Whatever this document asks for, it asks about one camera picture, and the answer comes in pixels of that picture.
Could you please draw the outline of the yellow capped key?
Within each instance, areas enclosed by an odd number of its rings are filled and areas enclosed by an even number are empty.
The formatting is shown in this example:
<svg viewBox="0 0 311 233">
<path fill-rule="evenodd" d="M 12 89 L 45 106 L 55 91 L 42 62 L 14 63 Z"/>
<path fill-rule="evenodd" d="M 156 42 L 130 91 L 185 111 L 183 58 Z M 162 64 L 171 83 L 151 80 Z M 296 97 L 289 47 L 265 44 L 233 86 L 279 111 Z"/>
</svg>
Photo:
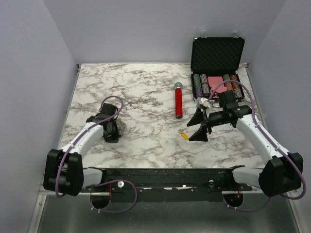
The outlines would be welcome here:
<svg viewBox="0 0 311 233">
<path fill-rule="evenodd" d="M 183 137 L 183 139 L 188 140 L 189 137 L 184 133 L 183 129 L 179 129 L 178 132 L 180 133 L 180 135 Z"/>
</svg>

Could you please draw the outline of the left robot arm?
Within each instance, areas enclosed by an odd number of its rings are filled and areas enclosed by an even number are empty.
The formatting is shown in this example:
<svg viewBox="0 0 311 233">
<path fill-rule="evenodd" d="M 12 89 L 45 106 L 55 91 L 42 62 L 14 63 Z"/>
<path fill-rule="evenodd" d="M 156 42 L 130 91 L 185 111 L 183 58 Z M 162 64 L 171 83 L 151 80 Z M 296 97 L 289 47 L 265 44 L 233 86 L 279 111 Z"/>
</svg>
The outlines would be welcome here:
<svg viewBox="0 0 311 233">
<path fill-rule="evenodd" d="M 72 141 L 48 152 L 44 189 L 59 196 L 77 196 L 85 187 L 92 186 L 98 192 L 107 188 L 104 170 L 84 167 L 83 158 L 100 139 L 106 143 L 118 143 L 121 136 L 116 123 L 119 112 L 116 106 L 104 103 L 97 115 L 86 120 L 82 131 Z"/>
</svg>

